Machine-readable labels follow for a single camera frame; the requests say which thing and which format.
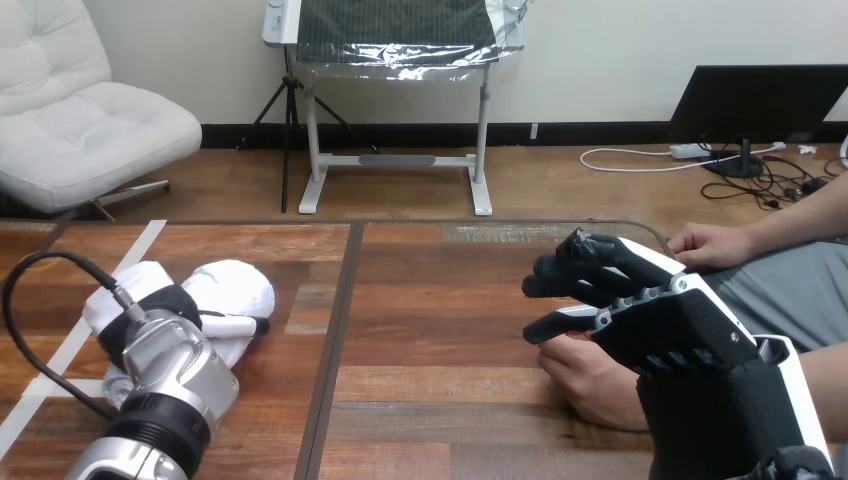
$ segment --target monitor stand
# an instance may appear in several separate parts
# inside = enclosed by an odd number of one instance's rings
[[[751,178],[762,175],[763,161],[751,155],[751,140],[748,140],[747,138],[743,139],[740,145],[742,147],[740,153],[713,153],[709,157],[702,158],[701,162],[703,163],[709,160],[735,157],[737,155],[739,155],[739,158],[735,160],[728,160],[726,162],[710,163],[708,165],[704,165],[704,168],[718,175],[731,178]]]

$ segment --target gray shorts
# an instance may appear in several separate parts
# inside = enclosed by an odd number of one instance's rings
[[[848,245],[812,243],[704,279],[752,334],[802,351],[848,342]]]

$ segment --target white cable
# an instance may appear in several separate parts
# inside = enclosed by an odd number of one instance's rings
[[[759,155],[761,153],[769,153],[774,152],[776,150],[783,150],[786,148],[786,144],[781,142],[775,142],[774,146],[771,148],[767,148],[765,150],[758,150],[756,152],[751,152],[751,155]],[[846,139],[846,148],[848,148],[848,139]],[[596,148],[594,150],[589,150],[588,152],[580,155],[580,163],[591,168],[592,170],[598,170],[599,172],[618,172],[618,173],[654,173],[654,172],[674,172],[677,170],[686,170],[687,168],[695,168],[695,167],[703,167],[704,165],[711,165],[713,163],[721,163],[726,162],[728,160],[735,160],[742,155],[734,155],[732,157],[722,158],[719,160],[710,160],[709,162],[700,162],[700,163],[690,163],[688,165],[680,165],[678,167],[667,167],[667,168],[606,168],[606,167],[596,167],[594,165],[590,165],[586,162],[586,157],[593,153],[597,152],[620,152],[620,153],[633,153],[636,155],[647,155],[651,157],[666,157],[670,156],[671,152],[663,152],[663,153],[654,153],[654,152],[640,152],[637,150],[623,150],[620,148]]]

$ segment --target person's hand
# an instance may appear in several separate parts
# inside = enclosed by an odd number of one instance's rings
[[[636,394],[638,375],[598,344],[560,335],[539,349],[539,366],[584,420],[619,430],[648,430]]]
[[[755,256],[744,228],[690,223],[668,242],[677,259],[690,268],[730,268]]]

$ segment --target white wall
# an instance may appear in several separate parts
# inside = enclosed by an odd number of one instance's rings
[[[265,1],[85,3],[116,81],[201,123],[250,123],[283,74],[261,39]],[[493,122],[668,120],[698,64],[848,63],[846,0],[536,0],[526,21],[527,49],[493,71]],[[317,84],[352,123],[475,122],[478,86]],[[848,120],[848,96],[828,119]]]

